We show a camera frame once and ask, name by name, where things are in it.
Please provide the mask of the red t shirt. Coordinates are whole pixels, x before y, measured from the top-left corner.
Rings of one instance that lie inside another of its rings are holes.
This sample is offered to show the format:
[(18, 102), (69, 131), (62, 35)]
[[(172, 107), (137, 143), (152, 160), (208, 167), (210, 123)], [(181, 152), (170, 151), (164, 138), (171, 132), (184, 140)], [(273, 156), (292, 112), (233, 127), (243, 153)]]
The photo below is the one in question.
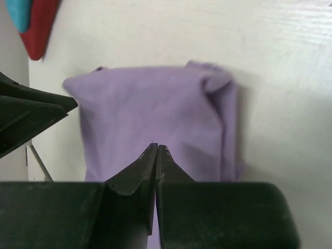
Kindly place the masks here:
[(60, 3), (59, 0), (32, 1), (30, 27), (20, 33), (31, 60), (38, 61), (44, 56)]

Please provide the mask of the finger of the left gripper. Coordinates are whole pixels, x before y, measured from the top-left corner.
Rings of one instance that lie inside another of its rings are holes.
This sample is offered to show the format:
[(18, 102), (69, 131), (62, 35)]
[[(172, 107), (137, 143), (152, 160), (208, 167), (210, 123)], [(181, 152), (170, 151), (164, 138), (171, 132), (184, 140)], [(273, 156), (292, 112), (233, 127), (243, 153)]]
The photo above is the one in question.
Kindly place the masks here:
[(72, 97), (44, 92), (20, 85), (3, 73), (1, 73), (1, 96), (60, 105), (67, 113), (78, 106), (77, 102)]
[(1, 96), (1, 157), (66, 116), (60, 105)]

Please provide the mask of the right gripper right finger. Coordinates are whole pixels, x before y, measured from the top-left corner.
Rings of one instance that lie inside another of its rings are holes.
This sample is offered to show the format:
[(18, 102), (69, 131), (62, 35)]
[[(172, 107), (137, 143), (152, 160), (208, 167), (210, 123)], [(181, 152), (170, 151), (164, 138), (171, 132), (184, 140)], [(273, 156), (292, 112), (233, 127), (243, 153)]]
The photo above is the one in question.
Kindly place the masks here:
[(196, 182), (159, 146), (156, 207), (162, 248), (300, 248), (287, 201), (263, 182)]

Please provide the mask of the purple t shirt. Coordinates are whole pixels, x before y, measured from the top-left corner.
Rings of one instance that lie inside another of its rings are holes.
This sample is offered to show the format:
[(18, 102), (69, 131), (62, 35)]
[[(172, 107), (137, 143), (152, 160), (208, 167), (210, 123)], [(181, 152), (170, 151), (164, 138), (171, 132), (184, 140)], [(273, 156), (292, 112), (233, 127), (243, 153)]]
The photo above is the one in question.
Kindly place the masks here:
[(233, 182), (243, 172), (238, 86), (221, 67), (99, 67), (63, 88), (79, 105), (88, 182), (108, 180), (151, 143), (167, 146), (196, 181)]

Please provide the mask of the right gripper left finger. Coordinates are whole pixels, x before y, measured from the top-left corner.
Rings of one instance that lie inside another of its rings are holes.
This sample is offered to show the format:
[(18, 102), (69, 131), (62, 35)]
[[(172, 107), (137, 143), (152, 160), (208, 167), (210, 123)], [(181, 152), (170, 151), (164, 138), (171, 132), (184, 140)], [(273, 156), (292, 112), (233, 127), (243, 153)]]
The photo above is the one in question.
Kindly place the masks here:
[(105, 182), (2, 182), (1, 248), (146, 248), (157, 151)]

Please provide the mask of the blue t shirt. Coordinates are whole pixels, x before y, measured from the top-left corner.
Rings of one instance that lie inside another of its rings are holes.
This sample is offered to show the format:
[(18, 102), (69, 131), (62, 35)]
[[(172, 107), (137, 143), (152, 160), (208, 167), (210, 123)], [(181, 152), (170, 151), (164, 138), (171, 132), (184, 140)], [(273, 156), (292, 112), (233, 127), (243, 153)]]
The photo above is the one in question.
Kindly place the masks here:
[(5, 0), (7, 11), (19, 33), (29, 29), (32, 3), (32, 0)]

